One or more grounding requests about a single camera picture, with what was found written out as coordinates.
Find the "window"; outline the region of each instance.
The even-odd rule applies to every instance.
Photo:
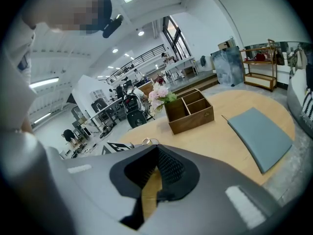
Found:
[[[163,32],[170,43],[172,49],[174,50],[176,57],[177,53],[180,59],[185,59],[190,57],[190,51],[185,42],[185,38],[178,27],[177,23],[172,19],[172,17],[165,17],[163,24]]]

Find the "wooden shelf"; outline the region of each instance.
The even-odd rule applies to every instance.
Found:
[[[263,49],[273,49],[271,47],[265,47],[265,48],[255,48],[255,49],[243,49],[240,52],[245,52],[245,51],[254,51],[254,50],[263,50]]]
[[[241,52],[247,52],[247,51],[253,51],[253,50],[270,50],[270,53],[272,55],[272,60],[264,60],[264,61],[255,61],[255,60],[247,60],[244,61],[242,55],[240,54],[242,66],[243,66],[243,72],[244,72],[244,83],[253,85],[253,86],[261,86],[264,88],[267,88],[271,91],[273,91],[274,88],[277,87],[277,63],[276,61],[276,52],[275,52],[275,41],[268,39],[268,45],[269,47],[265,48],[255,48],[255,49],[243,49]],[[248,65],[248,71],[249,73],[246,74],[245,66],[244,64]],[[252,73],[250,72],[250,65],[271,65],[272,66],[272,76],[263,75],[262,73]]]
[[[271,60],[265,60],[265,61],[253,61],[253,60],[249,60],[249,61],[243,61],[244,64],[272,64]]]

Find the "mesh panel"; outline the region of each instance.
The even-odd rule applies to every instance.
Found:
[[[172,184],[182,178],[185,167],[177,159],[162,150],[158,151],[158,164],[162,176],[162,181],[166,184]]]

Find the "ceiling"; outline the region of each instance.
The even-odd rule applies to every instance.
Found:
[[[72,87],[83,74],[96,77],[107,69],[101,64],[101,56],[106,50],[153,20],[185,11],[188,1],[133,0],[125,3],[124,0],[112,0],[112,17],[122,14],[124,21],[108,39],[102,37],[102,32],[79,36],[55,33],[45,24],[38,25],[31,53],[31,83],[53,77],[59,77],[59,81],[35,88],[38,97],[28,112],[31,123],[67,106]]]

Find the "chair backrest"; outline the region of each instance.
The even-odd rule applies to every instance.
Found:
[[[134,111],[127,113],[127,120],[128,120],[129,125],[132,128],[136,128],[138,126],[141,126],[147,123],[147,120],[144,114],[140,110],[134,110]]]
[[[139,110],[138,96],[134,94],[133,91],[132,93],[127,94],[123,100],[123,105],[127,113],[134,110]]]

